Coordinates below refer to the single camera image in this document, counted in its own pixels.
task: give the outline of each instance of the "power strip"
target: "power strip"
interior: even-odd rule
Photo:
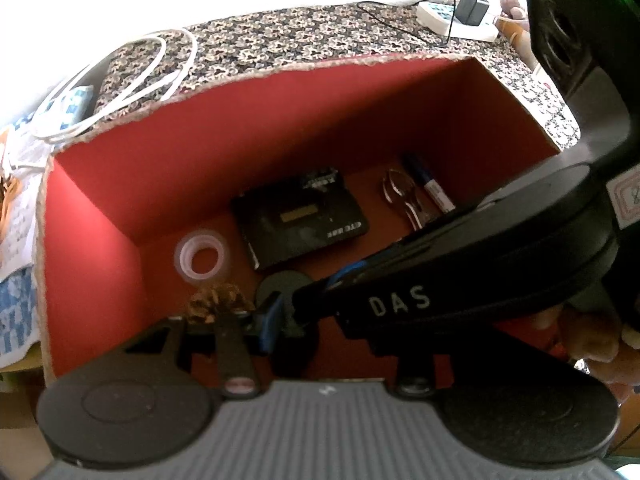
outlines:
[[[453,6],[421,2],[418,4],[415,13],[418,23],[422,26],[441,36],[446,36],[449,33]],[[498,37],[498,29],[495,28],[494,19],[490,14],[486,14],[482,19],[482,23],[477,27],[463,25],[463,23],[454,19],[451,27],[451,37],[493,42]]]

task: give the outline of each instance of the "gray ribbed panel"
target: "gray ribbed panel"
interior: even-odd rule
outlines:
[[[335,393],[321,393],[325,387]],[[54,462],[42,480],[618,480],[599,461],[556,471],[491,462],[462,446],[427,403],[381,383],[277,381],[227,402],[193,445],[163,463],[98,472]]]

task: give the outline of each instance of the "cardboard box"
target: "cardboard box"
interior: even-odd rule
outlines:
[[[418,55],[244,74],[87,134],[50,161],[38,205],[49,379],[181,311],[195,289],[175,272],[174,248],[196,228],[226,237],[230,280],[252,298],[261,276],[228,209],[243,190],[327,165],[345,175],[370,231],[287,266],[314,279],[408,234],[380,191],[404,150],[459,205],[557,152],[476,60]],[[308,374],[393,376],[394,362],[326,319]],[[210,366],[194,360],[194,375],[210,378]]]

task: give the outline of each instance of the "power adapter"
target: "power adapter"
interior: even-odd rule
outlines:
[[[489,8],[487,0],[460,0],[456,5],[455,17],[464,25],[477,27]]]

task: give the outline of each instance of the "sticker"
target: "sticker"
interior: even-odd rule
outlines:
[[[640,220],[640,164],[609,180],[607,190],[621,229]]]

